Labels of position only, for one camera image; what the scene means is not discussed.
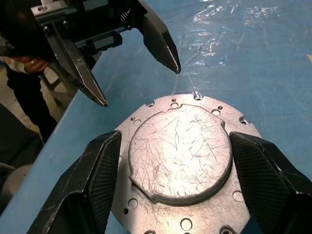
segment textured black pad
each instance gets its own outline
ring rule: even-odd
[[[312,183],[271,142],[241,133],[231,133],[230,140],[249,212],[264,234],[292,233],[311,208]]]
[[[112,206],[121,132],[92,140],[60,177],[28,234],[103,234]]]

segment factory floor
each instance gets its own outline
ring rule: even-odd
[[[57,79],[55,74],[52,72],[47,71],[45,72],[45,75],[49,82],[53,82],[55,79]],[[30,121],[28,116],[25,115],[24,111],[21,109],[18,101],[15,98],[13,91],[6,85],[6,83],[6,70],[4,65],[0,64],[0,103],[5,106],[11,113],[13,113],[27,128],[39,133],[39,128]],[[66,92],[66,89],[62,83],[57,86],[56,90],[59,92]],[[70,100],[62,100],[62,105],[57,106],[48,89],[44,86],[43,83],[41,83],[41,91],[49,107],[50,114],[58,122],[62,118],[67,106],[70,103]]]

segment blue work surface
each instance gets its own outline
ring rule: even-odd
[[[90,140],[114,130],[141,105],[172,94],[196,93],[232,105],[312,179],[312,1],[148,3],[170,29],[181,73],[156,62],[137,30],[125,32],[123,45],[105,52],[94,68],[109,107],[76,95],[1,216],[1,234],[27,232]],[[111,215],[106,233],[122,232]]]

